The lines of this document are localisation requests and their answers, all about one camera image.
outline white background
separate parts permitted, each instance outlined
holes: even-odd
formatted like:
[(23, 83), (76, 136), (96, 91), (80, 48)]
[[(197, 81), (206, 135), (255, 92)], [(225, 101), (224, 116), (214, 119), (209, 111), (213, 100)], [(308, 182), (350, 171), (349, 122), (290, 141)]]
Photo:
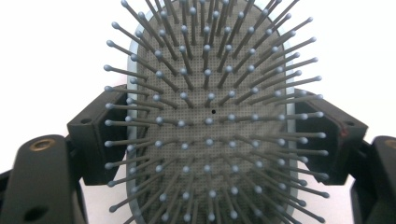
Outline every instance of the white background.
[[(129, 2), (136, 11), (148, 10), (143, 0)], [(283, 7), (289, 2), (284, 0)], [(393, 8), (392, 1), (303, 0), (287, 22), (287, 27), (293, 27), (314, 17), (291, 40), (297, 44), (312, 35), (318, 38), (299, 51), (302, 59), (319, 57), (319, 63), (303, 69), (305, 77), (320, 75), (323, 80), (304, 89), (322, 93), (369, 125), (369, 142), (377, 135), (396, 135)], [(106, 45), (108, 39), (125, 48), (130, 43), (111, 27), (112, 21), (130, 32), (136, 27), (119, 0), (0, 1), (0, 173), (12, 167), (24, 142), (44, 134), (67, 135), (66, 123), (105, 85), (125, 82), (124, 76), (103, 70), (105, 63), (126, 68), (125, 55)], [(327, 223), (352, 223), (349, 185), (310, 184), (332, 197), (301, 197)], [(107, 212), (125, 197), (124, 191), (124, 186), (85, 188), (91, 223), (125, 221), (130, 215), (127, 207), (115, 214)], [(296, 218), (314, 222), (299, 214)]]

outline brush bristle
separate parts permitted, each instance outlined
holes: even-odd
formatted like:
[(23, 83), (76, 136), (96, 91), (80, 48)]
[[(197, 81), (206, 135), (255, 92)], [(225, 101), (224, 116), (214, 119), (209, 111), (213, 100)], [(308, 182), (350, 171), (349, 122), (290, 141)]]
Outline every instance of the brush bristle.
[(107, 42), (130, 56), (129, 71), (105, 66), (129, 76), (129, 90), (106, 88), (129, 94), (127, 105), (106, 106), (129, 110), (125, 120), (106, 125), (130, 126), (128, 140), (106, 142), (125, 145), (128, 152), (126, 161), (106, 164), (128, 168), (125, 179), (108, 184), (128, 182), (128, 199), (110, 212), (129, 203), (133, 216), (125, 223), (299, 223), (290, 215), (293, 207), (324, 222), (303, 209), (306, 202), (295, 193), (329, 197), (297, 178), (328, 178), (297, 168), (297, 161), (308, 162), (305, 155), (328, 154), (295, 148), (326, 136), (293, 132), (296, 119), (323, 116), (293, 114), (294, 103), (321, 98), (293, 88), (321, 77), (292, 81), (302, 74), (293, 69), (317, 60), (290, 62), (300, 56), (296, 49), (316, 39), (285, 49), (312, 19), (279, 32), (298, 1), (277, 17), (273, 11), (281, 1), (275, 0), (263, 7), (254, 0), (146, 2), (147, 17), (121, 2), (141, 24), (135, 36), (112, 23), (137, 50)]

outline gray bristle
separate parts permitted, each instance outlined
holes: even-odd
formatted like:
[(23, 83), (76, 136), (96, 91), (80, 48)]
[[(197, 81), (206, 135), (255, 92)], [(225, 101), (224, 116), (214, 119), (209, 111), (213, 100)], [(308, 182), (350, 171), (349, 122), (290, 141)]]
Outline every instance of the gray bristle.
[(281, 0), (270, 0), (265, 8), (256, 7), (255, 0), (146, 3), (151, 18), (121, 1), (141, 24), (134, 35), (111, 23), (132, 39), (130, 49), (106, 42), (129, 56), (128, 70), (104, 66), (128, 77), (127, 88), (105, 87), (127, 93), (126, 104), (104, 105), (127, 110), (128, 116), (105, 125), (127, 126), (130, 133), (128, 139), (104, 142), (127, 152), (124, 161), (104, 164), (107, 170), (125, 165), (128, 171), (107, 184), (128, 188), (128, 198), (109, 211), (129, 204), (133, 215), (125, 223), (300, 223), (289, 212), (295, 208), (323, 223), (293, 193), (329, 197), (297, 176), (329, 179), (297, 168), (297, 161), (329, 155), (320, 148), (297, 148), (326, 133), (294, 133), (289, 127), (295, 120), (324, 116), (291, 110), (295, 103), (323, 98), (294, 90), (321, 80), (292, 80), (303, 73), (293, 69), (318, 61), (291, 63), (300, 57), (296, 50), (316, 42), (314, 37), (284, 46), (313, 20), (280, 31), (298, 0), (283, 9)]

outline black plastic bracket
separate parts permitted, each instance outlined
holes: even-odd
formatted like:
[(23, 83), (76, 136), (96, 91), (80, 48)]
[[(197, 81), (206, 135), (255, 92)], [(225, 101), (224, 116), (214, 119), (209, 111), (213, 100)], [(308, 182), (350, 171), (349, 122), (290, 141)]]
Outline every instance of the black plastic bracket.
[(105, 121), (124, 120), (126, 110), (109, 110), (106, 104), (125, 105), (126, 97), (124, 92), (104, 91), (67, 124), (71, 147), (85, 158), (75, 164), (82, 169), (85, 185), (107, 184), (118, 171), (118, 167), (105, 169), (105, 164), (121, 161), (125, 147), (105, 147), (105, 141), (126, 139), (126, 127), (107, 127)]
[(4, 172), (0, 174), (0, 216), (3, 210), (4, 197), (6, 196), (7, 184), (11, 171)]
[(318, 179), (325, 185), (344, 185), (349, 174), (349, 157), (358, 150), (367, 131), (367, 125), (348, 115), (325, 100), (312, 100), (295, 104), (296, 114), (323, 112), (324, 118), (296, 120), (297, 133), (326, 133), (326, 138), (312, 138), (298, 148), (327, 150), (329, 156), (308, 157), (307, 167), (311, 171), (329, 175), (329, 179)]
[(81, 188), (70, 169), (62, 136), (25, 143), (9, 176), (0, 223), (86, 223)]
[(356, 224), (396, 223), (396, 138), (379, 136), (360, 151), (350, 191)]

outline small hole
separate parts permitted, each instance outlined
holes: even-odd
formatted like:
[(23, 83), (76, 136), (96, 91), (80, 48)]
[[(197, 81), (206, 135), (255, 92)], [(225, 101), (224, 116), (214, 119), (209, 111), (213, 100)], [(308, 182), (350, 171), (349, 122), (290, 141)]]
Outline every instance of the small hole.
[(345, 124), (349, 126), (355, 126), (355, 123), (352, 121), (345, 121)]
[(82, 124), (86, 124), (86, 123), (89, 123), (89, 122), (91, 122), (92, 120), (91, 119), (82, 119), (81, 120), (81, 123)]
[(42, 218), (49, 211), (47, 206), (39, 205), (26, 212), (24, 221), (34, 222)]

